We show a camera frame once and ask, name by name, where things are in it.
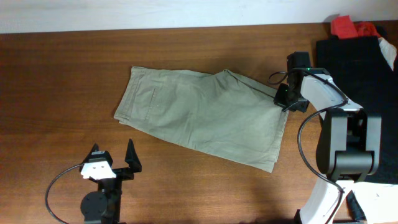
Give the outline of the khaki shorts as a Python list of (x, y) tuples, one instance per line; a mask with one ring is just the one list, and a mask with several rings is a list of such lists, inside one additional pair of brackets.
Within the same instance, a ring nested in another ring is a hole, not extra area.
[(271, 172), (288, 117), (274, 104), (275, 94), (230, 70), (133, 67), (114, 118), (161, 140)]

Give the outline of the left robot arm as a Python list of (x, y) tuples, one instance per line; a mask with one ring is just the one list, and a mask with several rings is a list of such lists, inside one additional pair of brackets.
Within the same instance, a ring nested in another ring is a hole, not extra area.
[(80, 174), (97, 184), (96, 191), (85, 195), (80, 204), (85, 223), (113, 224), (120, 222), (122, 183), (134, 179), (142, 171), (132, 139), (128, 141), (124, 159), (127, 167), (113, 169), (108, 151), (95, 144), (82, 162)]

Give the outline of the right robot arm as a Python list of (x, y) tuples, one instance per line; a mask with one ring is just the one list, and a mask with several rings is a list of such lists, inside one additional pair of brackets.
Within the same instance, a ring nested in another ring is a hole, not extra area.
[[(306, 204), (296, 211), (295, 223), (332, 223), (354, 185), (373, 175), (380, 161), (382, 118), (353, 102), (334, 83), (328, 70), (313, 68), (308, 52), (287, 56), (287, 71), (276, 83), (274, 104), (283, 112), (316, 111), (300, 125), (298, 151), (317, 181)], [(321, 119), (316, 167), (305, 158), (302, 133), (313, 118)]]

